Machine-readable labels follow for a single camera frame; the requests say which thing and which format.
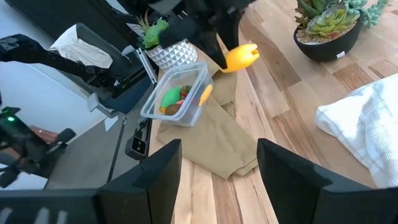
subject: gray surface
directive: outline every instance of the gray surface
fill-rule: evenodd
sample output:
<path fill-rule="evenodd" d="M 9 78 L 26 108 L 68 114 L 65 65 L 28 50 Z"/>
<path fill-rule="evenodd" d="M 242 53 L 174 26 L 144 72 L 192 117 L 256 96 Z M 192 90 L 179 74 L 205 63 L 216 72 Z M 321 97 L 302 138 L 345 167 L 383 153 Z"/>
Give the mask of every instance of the gray surface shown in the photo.
<path fill-rule="evenodd" d="M 113 179 L 138 164 L 138 161 L 125 155 L 124 148 L 134 130 L 139 127 L 140 110 L 152 90 L 151 86 L 127 115 Z M 71 142 L 64 155 L 59 158 L 46 189 L 85 189 L 104 185 L 111 168 L 122 123 L 123 115 L 119 115 L 116 124 L 106 132 L 102 121 Z"/>

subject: white towel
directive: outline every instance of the white towel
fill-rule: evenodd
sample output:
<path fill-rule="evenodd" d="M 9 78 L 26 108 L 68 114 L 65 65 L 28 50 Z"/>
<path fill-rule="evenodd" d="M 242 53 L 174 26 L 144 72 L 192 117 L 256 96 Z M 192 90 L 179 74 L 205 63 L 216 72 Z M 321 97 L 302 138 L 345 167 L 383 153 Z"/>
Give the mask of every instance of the white towel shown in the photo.
<path fill-rule="evenodd" d="M 319 107 L 315 124 L 338 138 L 379 188 L 398 187 L 398 74 Z"/>
<path fill-rule="evenodd" d="M 109 68 L 112 58 L 105 51 L 87 44 L 77 37 L 76 25 L 67 29 L 49 50 L 56 50 L 62 57 L 83 65 L 95 65 L 100 68 Z"/>

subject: olive green cloth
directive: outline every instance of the olive green cloth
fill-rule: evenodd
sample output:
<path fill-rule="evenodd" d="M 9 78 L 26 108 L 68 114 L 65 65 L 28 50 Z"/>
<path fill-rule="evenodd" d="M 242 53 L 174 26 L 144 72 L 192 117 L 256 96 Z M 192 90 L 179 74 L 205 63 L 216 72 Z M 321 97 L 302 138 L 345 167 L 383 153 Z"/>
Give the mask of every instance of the olive green cloth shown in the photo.
<path fill-rule="evenodd" d="M 245 175 L 257 166 L 257 144 L 234 120 L 236 74 L 218 71 L 213 81 L 212 96 L 194 127 L 162 123 L 156 139 L 163 144 L 181 139 L 183 157 L 224 179 Z"/>

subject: plastic container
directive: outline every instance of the plastic container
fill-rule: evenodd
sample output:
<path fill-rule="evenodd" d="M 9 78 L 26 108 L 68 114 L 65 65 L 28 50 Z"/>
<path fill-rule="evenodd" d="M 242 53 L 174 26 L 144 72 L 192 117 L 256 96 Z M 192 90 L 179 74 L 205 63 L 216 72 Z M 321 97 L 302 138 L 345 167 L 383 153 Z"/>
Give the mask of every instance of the plastic container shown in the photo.
<path fill-rule="evenodd" d="M 190 85 L 191 90 L 185 98 L 181 108 L 173 116 L 160 112 L 160 102 L 167 91 L 176 86 Z M 171 68 L 158 82 L 154 91 L 141 109 L 141 116 L 152 119 L 161 119 L 166 123 L 178 126 L 191 127 L 197 121 L 206 105 L 208 90 L 212 90 L 211 78 L 207 64 L 196 62 Z"/>

